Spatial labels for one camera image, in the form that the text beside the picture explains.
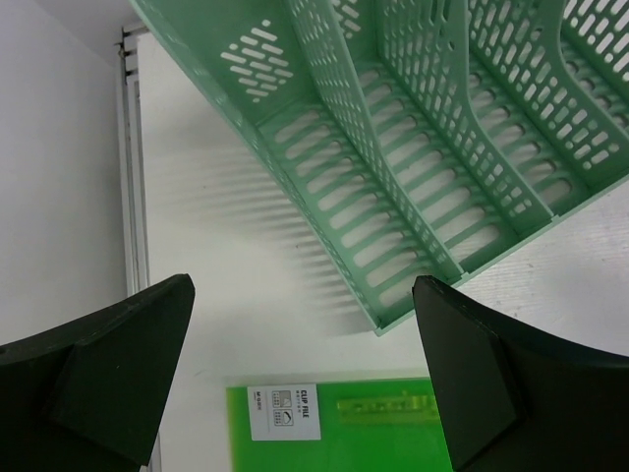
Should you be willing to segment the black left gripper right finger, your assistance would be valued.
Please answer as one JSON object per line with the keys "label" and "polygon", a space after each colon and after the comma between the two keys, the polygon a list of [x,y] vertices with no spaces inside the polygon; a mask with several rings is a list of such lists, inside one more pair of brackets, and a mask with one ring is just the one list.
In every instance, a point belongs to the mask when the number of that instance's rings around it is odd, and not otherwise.
{"label": "black left gripper right finger", "polygon": [[433,276],[412,294],[454,470],[627,470],[626,356],[522,323]]}

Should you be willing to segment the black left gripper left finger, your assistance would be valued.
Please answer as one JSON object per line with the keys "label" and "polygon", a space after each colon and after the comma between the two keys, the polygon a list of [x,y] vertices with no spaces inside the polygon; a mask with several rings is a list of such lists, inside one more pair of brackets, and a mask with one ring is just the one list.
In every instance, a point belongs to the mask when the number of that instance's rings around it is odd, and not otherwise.
{"label": "black left gripper left finger", "polygon": [[138,471],[155,446],[196,289],[175,274],[1,347],[4,471]]}

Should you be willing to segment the green plastic folder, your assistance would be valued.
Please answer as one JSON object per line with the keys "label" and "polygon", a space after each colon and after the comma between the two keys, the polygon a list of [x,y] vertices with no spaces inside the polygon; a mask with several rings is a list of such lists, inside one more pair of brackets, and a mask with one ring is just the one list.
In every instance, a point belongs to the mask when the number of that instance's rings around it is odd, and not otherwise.
{"label": "green plastic folder", "polygon": [[449,471],[427,378],[233,386],[235,471]]}

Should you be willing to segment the mint green file organizer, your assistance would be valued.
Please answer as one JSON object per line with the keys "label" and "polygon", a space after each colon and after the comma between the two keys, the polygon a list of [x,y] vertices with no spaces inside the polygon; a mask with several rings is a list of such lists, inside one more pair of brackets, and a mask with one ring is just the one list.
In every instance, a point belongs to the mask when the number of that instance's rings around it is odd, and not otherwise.
{"label": "mint green file organizer", "polygon": [[376,333],[628,178],[624,1],[137,1]]}

